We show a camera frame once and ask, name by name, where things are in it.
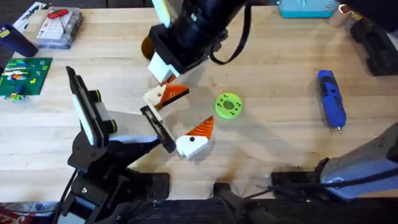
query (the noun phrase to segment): wire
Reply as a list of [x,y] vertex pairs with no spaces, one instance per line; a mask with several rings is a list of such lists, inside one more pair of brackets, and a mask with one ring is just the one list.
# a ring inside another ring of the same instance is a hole
[[246,3],[246,7],[244,8],[244,22],[243,22],[243,31],[242,31],[242,36],[241,40],[239,41],[238,47],[236,48],[235,52],[232,54],[232,56],[226,61],[222,62],[218,60],[214,56],[214,51],[215,51],[215,46],[217,42],[215,42],[211,46],[211,54],[209,55],[209,58],[214,62],[217,63],[218,65],[225,65],[227,63],[232,62],[239,54],[243,51],[244,46],[246,45],[246,42],[248,41],[249,34],[250,34],[250,27],[251,27],[251,6],[252,3],[251,1],[248,1]]
[[262,191],[262,192],[259,192],[259,193],[253,194],[253,195],[249,195],[249,196],[244,197],[244,198],[245,199],[252,199],[252,198],[258,197],[260,195],[268,194],[269,192],[272,192],[272,190],[265,190],[265,191]]
[[58,203],[57,208],[55,209],[55,215],[54,215],[54,219],[52,220],[52,224],[57,224],[58,218],[59,218],[60,213],[61,213],[61,204],[65,200],[65,197],[67,196],[69,188],[72,185],[73,180],[75,180],[75,178],[76,178],[77,172],[78,172],[77,169],[75,169],[75,171],[73,171],[73,174],[70,177],[69,182],[68,182],[67,186],[65,187],[65,190],[62,193],[60,202]]
[[359,178],[359,179],[347,180],[347,181],[330,183],[330,184],[299,183],[299,184],[268,186],[267,190],[264,190],[262,192],[256,193],[254,195],[247,196],[245,198],[254,198],[254,197],[269,193],[271,191],[275,191],[275,190],[286,190],[286,189],[294,189],[294,188],[300,189],[300,188],[348,187],[348,186],[353,186],[353,185],[366,184],[366,183],[369,183],[369,182],[379,181],[379,180],[382,180],[382,179],[393,177],[395,175],[398,175],[398,168],[391,169],[391,170],[388,170],[388,171],[384,171],[384,172],[381,172],[381,173],[378,173],[378,174],[373,174],[373,175],[370,175],[370,176],[367,176],[367,177],[363,177],[363,178]]

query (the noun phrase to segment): wooden tabletop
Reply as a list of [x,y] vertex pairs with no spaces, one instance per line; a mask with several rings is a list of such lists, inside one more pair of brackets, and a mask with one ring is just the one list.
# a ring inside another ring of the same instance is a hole
[[[72,173],[67,159],[80,130],[65,66],[91,90],[100,90],[109,110],[137,113],[142,96],[157,85],[141,54],[141,42],[158,24],[153,9],[84,9],[84,23],[70,50],[40,50],[53,62],[40,96],[0,103],[0,201],[59,200]],[[33,39],[46,11],[36,12],[26,31]],[[228,27],[217,56],[229,57],[241,36],[243,14]],[[333,70],[348,115],[340,135],[322,120],[317,98],[319,70]],[[190,94],[162,111],[178,136],[215,114],[222,92],[243,99],[234,120],[215,116],[210,146],[192,160],[154,149],[131,167],[171,175],[170,199],[208,198],[217,180],[240,195],[262,190],[273,170],[313,169],[319,160],[347,153],[398,121],[398,77],[372,77],[349,33],[323,19],[283,19],[276,7],[254,7],[252,32],[232,63],[208,62],[175,83]]]

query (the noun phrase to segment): green spool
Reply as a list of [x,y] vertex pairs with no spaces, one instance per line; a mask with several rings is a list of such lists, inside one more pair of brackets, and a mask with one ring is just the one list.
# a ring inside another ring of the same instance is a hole
[[216,99],[216,112],[224,119],[233,119],[242,112],[243,104],[240,97],[233,93],[223,93]]

